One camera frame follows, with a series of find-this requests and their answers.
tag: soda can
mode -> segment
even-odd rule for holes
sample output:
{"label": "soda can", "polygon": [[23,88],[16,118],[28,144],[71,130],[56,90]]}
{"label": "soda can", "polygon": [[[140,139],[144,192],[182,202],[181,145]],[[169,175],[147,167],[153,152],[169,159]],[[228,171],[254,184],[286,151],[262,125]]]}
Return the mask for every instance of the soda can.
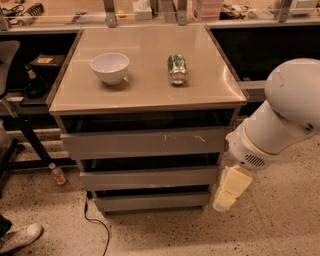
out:
{"label": "soda can", "polygon": [[186,60],[181,54],[172,54],[168,58],[169,82],[174,85],[184,84],[188,79]]}

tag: drawer front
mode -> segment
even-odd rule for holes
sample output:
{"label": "drawer front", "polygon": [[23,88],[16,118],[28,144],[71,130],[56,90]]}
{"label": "drawer front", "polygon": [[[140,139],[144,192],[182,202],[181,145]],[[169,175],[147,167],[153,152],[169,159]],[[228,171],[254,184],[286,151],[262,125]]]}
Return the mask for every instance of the drawer front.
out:
{"label": "drawer front", "polygon": [[62,134],[72,159],[223,152],[223,127]]}
{"label": "drawer front", "polygon": [[94,198],[94,202],[102,212],[200,207],[208,204],[209,193]]}
{"label": "drawer front", "polygon": [[211,185],[216,182],[216,167],[82,172],[80,176],[91,191]]}

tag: beige tabletop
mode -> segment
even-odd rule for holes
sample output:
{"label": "beige tabletop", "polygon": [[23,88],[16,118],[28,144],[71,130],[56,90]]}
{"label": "beige tabletop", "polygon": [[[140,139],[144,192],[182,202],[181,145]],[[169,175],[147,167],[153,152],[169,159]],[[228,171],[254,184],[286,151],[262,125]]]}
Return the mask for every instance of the beige tabletop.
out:
{"label": "beige tabletop", "polygon": [[[119,85],[101,82],[90,61],[119,52],[130,59]],[[188,82],[173,86],[167,59],[186,59]],[[185,110],[245,104],[246,97],[202,25],[90,28],[84,30],[53,99],[53,115]]]}

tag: person's foot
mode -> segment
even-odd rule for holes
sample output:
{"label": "person's foot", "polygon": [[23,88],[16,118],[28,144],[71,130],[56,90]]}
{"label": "person's foot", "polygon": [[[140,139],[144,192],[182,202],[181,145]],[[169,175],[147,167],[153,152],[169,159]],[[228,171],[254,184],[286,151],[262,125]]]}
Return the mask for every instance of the person's foot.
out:
{"label": "person's foot", "polygon": [[34,223],[8,232],[0,238],[0,254],[33,243],[40,237],[42,230],[43,228],[39,223]]}

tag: white bowl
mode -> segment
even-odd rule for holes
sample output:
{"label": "white bowl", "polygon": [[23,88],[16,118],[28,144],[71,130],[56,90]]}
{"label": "white bowl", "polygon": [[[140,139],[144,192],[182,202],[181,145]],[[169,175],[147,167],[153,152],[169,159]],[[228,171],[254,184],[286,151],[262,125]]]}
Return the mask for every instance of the white bowl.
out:
{"label": "white bowl", "polygon": [[119,84],[128,74],[129,58],[121,53],[105,53],[95,57],[90,66],[103,82]]}

